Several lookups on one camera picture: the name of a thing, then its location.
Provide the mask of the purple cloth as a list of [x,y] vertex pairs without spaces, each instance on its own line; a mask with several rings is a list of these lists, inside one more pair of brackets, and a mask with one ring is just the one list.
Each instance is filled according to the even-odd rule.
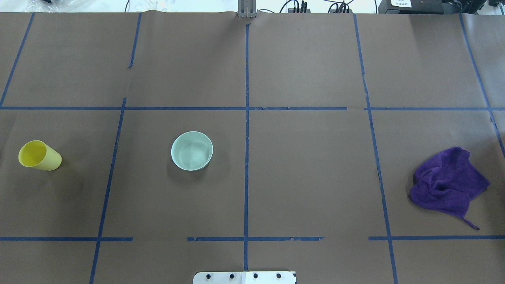
[[471,163],[471,153],[461,147],[443,150],[419,166],[413,174],[409,198],[417,206],[466,219],[470,203],[490,186],[490,181]]

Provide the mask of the grey aluminium frame post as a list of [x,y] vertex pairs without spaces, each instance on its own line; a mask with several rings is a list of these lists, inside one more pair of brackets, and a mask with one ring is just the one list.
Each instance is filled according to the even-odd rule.
[[238,0],[238,18],[256,18],[257,12],[256,0]]

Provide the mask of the yellow plastic cup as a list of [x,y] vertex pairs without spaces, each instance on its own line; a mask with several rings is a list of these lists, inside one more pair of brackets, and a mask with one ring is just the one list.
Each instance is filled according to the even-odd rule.
[[18,160],[24,167],[44,171],[53,171],[62,163],[61,155],[41,140],[24,144],[18,153]]

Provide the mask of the light green bowl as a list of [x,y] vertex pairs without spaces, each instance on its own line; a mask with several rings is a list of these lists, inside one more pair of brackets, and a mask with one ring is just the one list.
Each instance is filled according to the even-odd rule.
[[213,156],[213,143],[204,133],[188,131],[179,135],[172,144],[170,156],[184,171],[204,169]]

